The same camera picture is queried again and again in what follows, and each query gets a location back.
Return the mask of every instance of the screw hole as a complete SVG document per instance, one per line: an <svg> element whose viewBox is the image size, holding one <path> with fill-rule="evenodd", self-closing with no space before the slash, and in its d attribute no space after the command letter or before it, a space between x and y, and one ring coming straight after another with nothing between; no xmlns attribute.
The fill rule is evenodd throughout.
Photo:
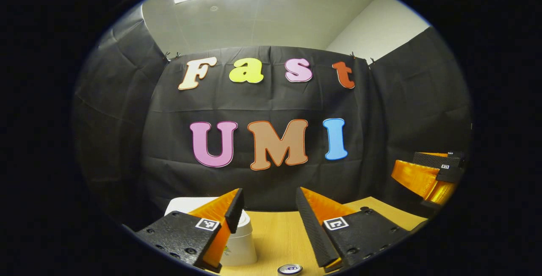
<svg viewBox="0 0 542 276"><path fill-rule="evenodd" d="M357 253L357 252L358 252L358 249L355 248L355 247L353 247L353 248L349 249L348 251L346 251L346 253L347 253L348 255L353 255L353 254L355 254L355 253Z"/></svg>

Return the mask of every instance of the white wall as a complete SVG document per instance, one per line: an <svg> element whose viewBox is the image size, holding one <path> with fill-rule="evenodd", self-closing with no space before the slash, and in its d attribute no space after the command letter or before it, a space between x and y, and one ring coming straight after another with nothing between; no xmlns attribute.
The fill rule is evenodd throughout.
<svg viewBox="0 0 542 276"><path fill-rule="evenodd" d="M374 0L329 44L326 50L364 58L371 64L430 25L398 0Z"/></svg>

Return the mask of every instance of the wooden table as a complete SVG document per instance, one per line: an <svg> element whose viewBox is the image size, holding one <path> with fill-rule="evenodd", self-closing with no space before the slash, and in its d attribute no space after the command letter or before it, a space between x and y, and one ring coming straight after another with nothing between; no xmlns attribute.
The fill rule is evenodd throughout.
<svg viewBox="0 0 542 276"><path fill-rule="evenodd" d="M359 210L363 206L372 208L406 230L412 230L426 220L403 212L373 197L345 204ZM245 266L224 266L220 275L225 276L276 276L277 268L285 264L299 264L302 275L325 275L318 268L316 258L299 212L246 212L252 222L252 237L258 262Z"/></svg>

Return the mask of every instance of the pink letter u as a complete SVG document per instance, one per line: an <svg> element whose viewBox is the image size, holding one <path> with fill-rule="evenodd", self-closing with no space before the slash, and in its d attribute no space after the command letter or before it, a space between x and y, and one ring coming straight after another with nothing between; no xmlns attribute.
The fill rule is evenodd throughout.
<svg viewBox="0 0 542 276"><path fill-rule="evenodd" d="M216 126L222 132L222 154L212 156L207 150L207 131L211 130L209 122L192 122L190 129L194 136L194 156L201 164L209 167L224 167L234 157L234 130L238 124L234 121L221 121Z"/></svg>

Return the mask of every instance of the white cup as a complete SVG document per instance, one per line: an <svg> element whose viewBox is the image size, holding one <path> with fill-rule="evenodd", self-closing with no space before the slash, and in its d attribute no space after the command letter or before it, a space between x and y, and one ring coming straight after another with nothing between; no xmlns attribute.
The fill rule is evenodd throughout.
<svg viewBox="0 0 542 276"><path fill-rule="evenodd" d="M240 266L253 264L256 261L256 248L252 239L250 217L243 210L237 231L230 235L220 263L223 266Z"/></svg>

